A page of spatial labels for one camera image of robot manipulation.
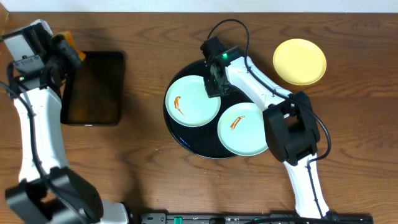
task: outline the yellow bowl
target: yellow bowl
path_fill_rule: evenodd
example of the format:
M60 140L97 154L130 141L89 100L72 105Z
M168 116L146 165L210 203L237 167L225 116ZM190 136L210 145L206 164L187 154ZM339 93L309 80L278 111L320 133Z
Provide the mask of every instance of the yellow bowl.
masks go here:
M317 82L326 71L326 57L314 43L291 39L274 52L274 67L281 78L294 85Z

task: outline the round black tray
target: round black tray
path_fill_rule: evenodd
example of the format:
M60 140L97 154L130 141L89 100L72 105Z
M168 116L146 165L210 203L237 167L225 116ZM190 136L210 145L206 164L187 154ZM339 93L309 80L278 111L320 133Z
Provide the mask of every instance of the round black tray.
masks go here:
M209 74L209 72L210 71L205 67L204 60L194 62L181 70L173 78L173 80L170 82L169 87L167 87L166 93L169 90L171 84L173 84L179 78L188 75L199 75L203 77ZM220 110L216 117L208 124L195 128L186 127L174 121L167 112L165 99L166 95L163 100L163 114L167 128L169 129L174 139L178 143L180 143L181 146L195 154L212 159L223 159L236 156L236 154L227 150L218 138L217 124L220 116L230 106L244 102L252 103L252 101L243 92L237 90L227 96L222 96Z

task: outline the white plate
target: white plate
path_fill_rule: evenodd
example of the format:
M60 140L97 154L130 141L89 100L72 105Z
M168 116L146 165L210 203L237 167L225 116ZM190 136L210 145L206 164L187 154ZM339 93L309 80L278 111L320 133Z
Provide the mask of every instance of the white plate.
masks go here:
M167 112L174 121L187 127L199 127L209 123L217 115L221 98L209 98L203 77L189 75L170 86L165 103Z
M262 111L254 103L228 108L218 121L217 132L224 147L237 155L254 156L268 149Z

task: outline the table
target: table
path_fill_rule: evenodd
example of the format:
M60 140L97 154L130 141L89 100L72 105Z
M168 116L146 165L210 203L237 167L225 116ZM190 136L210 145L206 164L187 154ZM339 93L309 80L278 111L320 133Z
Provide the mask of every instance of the table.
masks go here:
M82 50L127 55L123 116L115 127L62 126L70 167L102 198L125 201L135 212L270 213L293 211L285 167L269 151L212 160L182 148L167 131L162 111L172 77L202 59L210 29L229 17L251 32L249 55L282 87L305 91L331 133L332 152L318 163L323 196L337 213L370 213L376 223L398 216L398 17L393 14L12 13L8 30L37 18L55 33L71 30ZM237 24L216 35L244 47ZM316 84L283 82L272 66L276 47L303 38L325 53L327 70ZM1 44L0 80L11 58ZM0 190L17 184L21 165L19 118L0 91ZM324 135L318 144L326 148ZM0 194L0 223L21 221Z

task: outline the white background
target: white background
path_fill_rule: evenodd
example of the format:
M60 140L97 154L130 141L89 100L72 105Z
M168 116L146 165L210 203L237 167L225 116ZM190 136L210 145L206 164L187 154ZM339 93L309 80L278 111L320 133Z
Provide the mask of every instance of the white background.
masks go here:
M398 0L0 0L10 12L398 12Z

